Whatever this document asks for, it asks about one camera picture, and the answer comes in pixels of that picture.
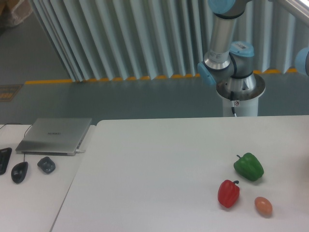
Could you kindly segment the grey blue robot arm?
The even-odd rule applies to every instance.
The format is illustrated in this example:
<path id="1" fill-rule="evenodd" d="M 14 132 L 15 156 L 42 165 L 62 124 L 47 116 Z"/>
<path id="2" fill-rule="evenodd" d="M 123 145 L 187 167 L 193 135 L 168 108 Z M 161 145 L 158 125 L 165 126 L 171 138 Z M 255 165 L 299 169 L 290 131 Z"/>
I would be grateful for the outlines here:
<path id="1" fill-rule="evenodd" d="M 273 67 L 286 72 L 290 67 L 306 73 L 309 49 L 309 2 L 307 0 L 254 0 L 257 10 L 255 35 L 256 55 L 261 71 Z M 236 21 L 246 11 L 247 0 L 210 0 L 214 15 L 210 47 L 204 64 L 214 71 L 225 70 L 231 63 L 230 48 Z"/>

